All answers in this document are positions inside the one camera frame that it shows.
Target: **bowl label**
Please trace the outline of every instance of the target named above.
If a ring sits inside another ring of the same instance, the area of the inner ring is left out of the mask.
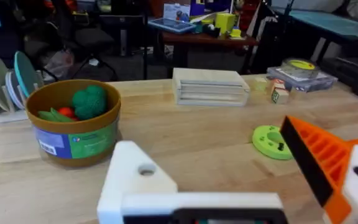
[[[34,127],[41,149],[64,159],[81,159],[97,155],[116,142],[118,118],[99,130],[79,134],[59,134]]]

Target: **blue table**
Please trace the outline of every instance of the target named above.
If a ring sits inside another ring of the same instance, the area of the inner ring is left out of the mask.
[[[284,8],[272,8],[278,14],[284,14]],[[292,10],[290,16],[294,21],[307,24],[318,30],[321,37],[325,38],[323,48],[317,59],[317,63],[323,59],[331,42],[346,44],[358,40],[358,22],[352,19],[335,16],[321,11]]]

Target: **plastic bag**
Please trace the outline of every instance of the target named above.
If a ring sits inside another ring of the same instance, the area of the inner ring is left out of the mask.
[[[73,64],[74,55],[67,50],[61,50],[49,59],[45,69],[53,73],[58,79],[61,79],[67,76],[68,70]],[[49,81],[49,79],[52,80],[53,78],[49,75],[44,78],[45,81]]]

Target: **green vegetable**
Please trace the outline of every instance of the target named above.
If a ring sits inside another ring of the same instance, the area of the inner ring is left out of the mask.
[[[59,113],[57,110],[50,108],[50,113],[59,121],[59,122],[74,122],[73,119],[66,117]]]
[[[106,112],[106,90],[97,85],[90,85],[73,96],[75,115],[80,120],[91,119]]]
[[[60,122],[51,112],[49,111],[38,111],[38,115],[41,119],[44,119],[46,121],[55,121]]]

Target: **red tomato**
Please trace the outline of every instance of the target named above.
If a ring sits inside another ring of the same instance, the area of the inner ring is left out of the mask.
[[[60,108],[58,110],[58,112],[66,117],[69,117],[69,118],[75,117],[74,110],[69,107]]]

